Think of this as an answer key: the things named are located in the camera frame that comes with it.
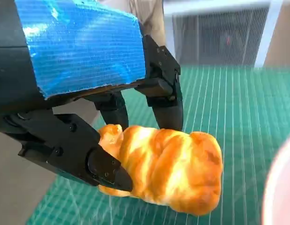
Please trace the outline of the bare left hand, blue tape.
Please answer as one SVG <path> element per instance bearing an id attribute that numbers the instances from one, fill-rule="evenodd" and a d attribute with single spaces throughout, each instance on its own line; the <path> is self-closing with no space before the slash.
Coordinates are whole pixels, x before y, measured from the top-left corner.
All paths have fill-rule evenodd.
<path id="1" fill-rule="evenodd" d="M 99 133 L 53 107 L 84 98 L 127 128 L 121 91 L 134 88 L 160 128 L 180 131 L 180 73 L 132 14 L 87 0 L 0 0 L 0 132 L 21 143 L 21 157 L 66 178 L 133 188 Z"/>

